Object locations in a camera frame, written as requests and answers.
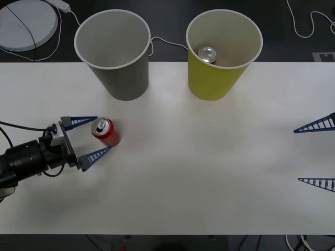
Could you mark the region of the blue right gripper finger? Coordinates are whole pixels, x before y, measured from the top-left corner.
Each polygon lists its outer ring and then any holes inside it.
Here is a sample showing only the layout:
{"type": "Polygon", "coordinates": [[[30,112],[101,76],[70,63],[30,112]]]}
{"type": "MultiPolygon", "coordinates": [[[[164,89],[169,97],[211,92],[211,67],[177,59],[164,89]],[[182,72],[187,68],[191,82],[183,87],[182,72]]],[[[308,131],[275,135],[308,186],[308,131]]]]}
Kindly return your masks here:
{"type": "Polygon", "coordinates": [[[334,112],[294,130],[294,133],[334,131],[334,112]]]}
{"type": "Polygon", "coordinates": [[[334,178],[298,178],[298,180],[308,185],[334,192],[334,178]]]}

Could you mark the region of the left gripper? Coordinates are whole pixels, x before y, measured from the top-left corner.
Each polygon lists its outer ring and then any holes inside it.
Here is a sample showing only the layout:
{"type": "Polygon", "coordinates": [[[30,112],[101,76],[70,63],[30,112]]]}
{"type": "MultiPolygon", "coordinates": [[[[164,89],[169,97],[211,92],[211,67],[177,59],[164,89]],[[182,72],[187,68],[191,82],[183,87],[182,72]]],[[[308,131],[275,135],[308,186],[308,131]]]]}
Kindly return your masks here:
{"type": "Polygon", "coordinates": [[[113,148],[108,146],[76,158],[67,132],[96,119],[97,116],[63,116],[58,123],[43,129],[42,136],[38,138],[39,150],[49,168],[53,169],[63,164],[73,167],[77,164],[77,168],[85,172],[113,148]]]}

